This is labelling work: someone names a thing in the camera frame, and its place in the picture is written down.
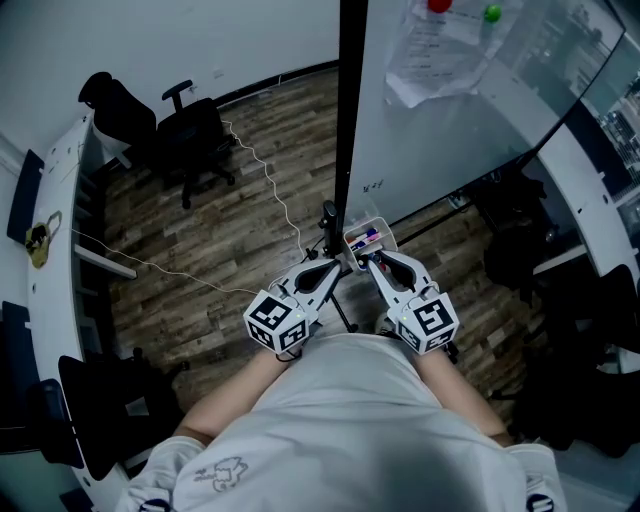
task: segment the white t-shirt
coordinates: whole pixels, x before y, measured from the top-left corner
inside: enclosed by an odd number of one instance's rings
[[[551,450],[502,448],[443,409],[394,340],[362,334],[310,343],[209,446],[156,446],[117,510],[153,499],[177,512],[566,510]]]

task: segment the black office chair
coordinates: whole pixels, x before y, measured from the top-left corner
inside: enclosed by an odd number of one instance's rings
[[[63,356],[58,362],[62,387],[49,379],[27,392],[28,428],[45,460],[76,468],[86,464],[91,476],[102,480],[116,463],[172,434],[183,413],[171,381],[187,368],[183,363],[163,375],[139,349],[126,360],[85,363]],[[127,404],[139,398],[145,399],[149,414],[129,415]]]
[[[182,106],[180,92],[193,85],[191,80],[182,82],[162,95],[171,98],[176,112],[158,125],[153,111],[138,101],[107,72],[92,75],[85,83],[78,101],[95,110],[96,128],[132,146],[141,154],[149,167],[168,176],[174,169],[184,171],[182,206],[191,207],[191,187],[201,170],[211,170],[227,180],[235,178],[220,169],[217,162],[229,156],[235,145],[232,135],[224,135],[218,109],[211,98]]]
[[[640,353],[640,303],[631,272],[621,265],[595,281],[569,276],[547,295],[544,328],[552,353],[529,355],[522,390],[492,398],[516,400],[513,434],[540,437],[557,450],[580,439],[620,457],[640,442],[632,398],[640,393],[640,371],[609,374],[597,367],[609,358],[607,345]],[[578,332],[575,320],[586,319],[590,327]]]

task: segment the wooden floor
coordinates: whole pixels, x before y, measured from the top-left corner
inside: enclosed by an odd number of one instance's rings
[[[243,143],[269,164],[303,247],[321,236],[321,205],[333,199],[337,120],[337,72],[287,83],[221,110]],[[146,168],[119,169],[109,177],[105,241],[110,247],[169,271],[188,272],[226,289],[258,291],[300,258],[296,232],[286,223],[263,166],[236,147],[223,165],[236,177],[204,174],[191,210],[180,204],[181,187],[163,189]],[[451,211],[440,201],[394,227],[399,240]],[[540,305],[520,302],[517,292],[492,284],[483,269],[491,232],[470,207],[402,247],[419,258],[462,322],[456,344],[458,367],[488,396],[518,388],[524,377],[522,337],[542,320]],[[169,369],[184,360],[191,370],[175,381],[186,409],[238,370],[257,348],[248,339],[242,312],[253,299],[221,293],[181,276],[169,276],[122,256],[110,256],[138,271],[134,281],[110,286],[116,345],[122,355],[143,348],[152,364]],[[350,275],[336,297],[361,332],[372,332],[383,303],[370,279]],[[345,332],[331,303],[321,311],[318,335]],[[494,404],[509,420],[511,402]]]

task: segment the person's arm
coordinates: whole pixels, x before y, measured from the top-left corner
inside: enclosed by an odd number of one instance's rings
[[[507,428],[487,401],[462,376],[441,349],[414,357],[414,366],[427,387],[449,409],[466,418],[502,446],[510,446]]]
[[[287,369],[266,349],[220,387],[200,399],[184,417],[174,436],[187,436],[208,445],[229,424],[248,413],[271,384]]]

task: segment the red magnet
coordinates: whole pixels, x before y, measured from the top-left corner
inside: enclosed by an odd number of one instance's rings
[[[443,13],[449,10],[453,0],[427,0],[427,7],[433,12]]]

